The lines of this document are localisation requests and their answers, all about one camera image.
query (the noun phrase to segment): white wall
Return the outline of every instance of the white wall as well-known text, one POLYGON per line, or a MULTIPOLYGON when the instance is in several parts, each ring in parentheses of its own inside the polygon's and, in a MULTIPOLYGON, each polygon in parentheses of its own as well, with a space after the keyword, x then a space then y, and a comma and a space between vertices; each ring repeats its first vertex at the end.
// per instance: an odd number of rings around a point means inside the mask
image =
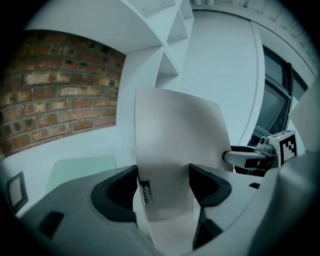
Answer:
POLYGON ((314 75, 319 72, 320 57, 312 39, 280 0, 218 0, 213 5, 200 2, 200 6, 194 4, 192 8, 233 14, 262 25, 290 45, 314 75))
POLYGON ((226 13, 194 12, 178 90, 220 105, 232 145, 246 145, 258 120, 265 86, 259 33, 226 13))
POLYGON ((3 169, 0 180, 4 182, 20 172, 24 173, 29 201, 18 212, 21 216, 45 195, 47 181, 56 161, 112 155, 117 167, 125 167, 136 164, 135 152, 130 150, 116 126, 86 131, 5 158, 1 162, 3 169))

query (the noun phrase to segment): window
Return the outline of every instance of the window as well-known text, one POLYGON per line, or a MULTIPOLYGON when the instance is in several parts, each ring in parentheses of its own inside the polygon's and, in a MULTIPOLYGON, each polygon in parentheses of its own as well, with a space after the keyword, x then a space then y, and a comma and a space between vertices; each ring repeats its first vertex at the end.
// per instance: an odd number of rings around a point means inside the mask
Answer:
POLYGON ((263 47, 263 50, 264 93, 259 117, 248 146, 256 146, 262 136, 284 131, 292 96, 299 100, 308 88, 290 63, 266 47, 263 47))
POLYGON ((307 89, 306 83, 297 72, 293 71, 293 97, 299 101, 307 89))

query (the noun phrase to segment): white shelf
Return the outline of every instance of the white shelf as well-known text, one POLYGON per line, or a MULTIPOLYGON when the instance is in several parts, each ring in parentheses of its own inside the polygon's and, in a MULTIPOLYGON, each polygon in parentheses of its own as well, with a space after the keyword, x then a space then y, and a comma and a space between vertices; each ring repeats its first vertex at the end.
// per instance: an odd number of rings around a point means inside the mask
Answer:
POLYGON ((173 5, 145 16, 146 23, 158 36, 160 41, 165 42, 167 40, 177 11, 178 7, 173 5))
MULTIPOLYGON (((147 3, 151 10, 155 8, 154 2, 160 3, 155 0, 130 1, 147 3)), ((165 2, 175 4, 174 0, 165 2)), ((127 0, 104 0, 96 4, 89 0, 48 1, 25 30, 70 33, 98 41, 123 54, 163 45, 143 15, 127 0)))
POLYGON ((177 76, 179 74, 166 52, 162 54, 158 74, 171 76, 177 76))
POLYGON ((192 26, 194 24, 194 19, 193 18, 184 19, 183 23, 184 23, 185 30, 186 30, 186 33, 188 34, 188 38, 189 38, 191 35, 192 26))
POLYGON ((186 38, 188 38, 188 33, 186 30, 184 19, 182 18, 181 12, 178 11, 175 16, 174 22, 172 24, 167 42, 169 44, 169 42, 172 40, 186 39, 186 38))
POLYGON ((182 0, 182 3, 180 5, 180 11, 184 20, 194 18, 194 14, 192 12, 192 8, 189 0, 182 0))
POLYGON ((163 52, 159 71, 155 81, 155 87, 167 90, 174 90, 178 84, 179 72, 169 59, 166 52, 163 52))
POLYGON ((176 5, 175 0, 127 0, 143 16, 147 17, 165 8, 176 5))
MULTIPOLYGON (((176 17, 176 20, 178 20, 176 24, 180 26, 180 31, 183 31, 184 36, 172 36, 172 39, 168 39, 167 43, 169 45, 169 53, 173 58, 174 63, 176 64, 178 70, 182 71, 188 50, 194 19, 182 19, 181 10, 179 10, 176 17)), ((174 25, 175 24, 173 24, 172 29, 178 31, 178 25, 176 25, 176 28, 174 28, 174 25)))

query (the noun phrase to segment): window frame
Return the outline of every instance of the window frame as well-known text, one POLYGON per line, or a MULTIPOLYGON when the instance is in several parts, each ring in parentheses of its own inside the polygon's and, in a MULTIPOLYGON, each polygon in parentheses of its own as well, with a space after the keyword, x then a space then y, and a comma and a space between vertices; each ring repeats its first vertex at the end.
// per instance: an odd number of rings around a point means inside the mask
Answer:
MULTIPOLYGON (((307 84, 305 81, 301 78, 301 76, 293 69, 292 64, 290 62, 285 61, 283 58, 281 58, 279 55, 277 55, 274 51, 266 47, 265 45, 262 45, 263 47, 263 53, 264 56, 268 56, 276 63, 280 64, 282 66, 282 83, 283 85, 279 84, 275 79, 270 77, 267 73, 265 73, 265 79, 264 79, 264 86, 266 86, 266 83, 268 83, 270 86, 272 86, 273 89, 277 90, 280 94, 285 96, 288 99, 287 109, 286 109, 286 115, 285 120, 283 123, 282 131, 285 131, 288 128, 289 125, 289 112, 291 111, 293 107, 293 97, 294 97, 294 79, 298 81, 298 83, 301 85, 302 89, 306 91, 308 89, 307 84)), ((260 128, 259 126, 255 125, 254 132, 259 134, 264 134, 265 136, 271 135, 267 130, 264 130, 260 128)))
MULTIPOLYGON (((264 89, 265 89, 265 90, 269 90, 272 94, 273 94, 274 92, 279 93, 280 90, 279 90, 277 87, 275 87, 272 83, 270 83, 270 82, 268 82, 268 81, 267 81, 267 83, 268 83, 268 86, 267 86, 267 87, 266 87, 266 83, 264 83, 264 89)), ((290 105, 290 99, 291 99, 291 97, 290 97, 290 98, 287 97, 287 93, 286 93, 286 94, 283 93, 283 95, 284 95, 286 98, 288 98, 288 100, 289 100, 288 105, 290 105)), ((269 131, 270 131, 270 129, 272 128, 272 126, 274 126, 274 124, 275 124, 278 116, 279 116, 280 113, 281 113, 282 108, 284 107, 284 104, 285 104, 284 102, 281 103, 281 107, 278 109, 277 113, 273 116, 272 121, 271 121, 271 123, 269 124, 268 128, 265 130, 265 132, 269 133, 269 131)))

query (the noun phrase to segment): gray surface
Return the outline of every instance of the gray surface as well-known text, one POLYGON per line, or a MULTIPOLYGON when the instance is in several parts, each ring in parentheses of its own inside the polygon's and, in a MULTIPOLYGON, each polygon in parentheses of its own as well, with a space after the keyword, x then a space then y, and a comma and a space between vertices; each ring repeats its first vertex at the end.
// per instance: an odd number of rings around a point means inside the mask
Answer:
MULTIPOLYGON (((296 224, 310 206, 319 186, 320 153, 288 160, 281 168, 267 171, 242 214, 215 239, 192 256, 260 255, 296 224)), ((211 218, 205 209, 207 218, 211 218)))
POLYGON ((36 228, 50 211, 64 213, 51 241, 67 255, 160 256, 162 254, 138 231, 134 222, 110 221, 92 205, 94 186, 127 168, 66 182, 40 200, 22 219, 36 228))
POLYGON ((65 182, 112 170, 116 167, 113 155, 58 160, 52 167, 45 192, 49 193, 65 182))
POLYGON ((210 216, 215 224, 225 230, 241 215, 258 191, 249 185, 251 183, 261 184, 263 177, 223 171, 200 164, 197 164, 197 166, 227 180, 231 184, 232 191, 222 203, 205 208, 206 216, 210 216))

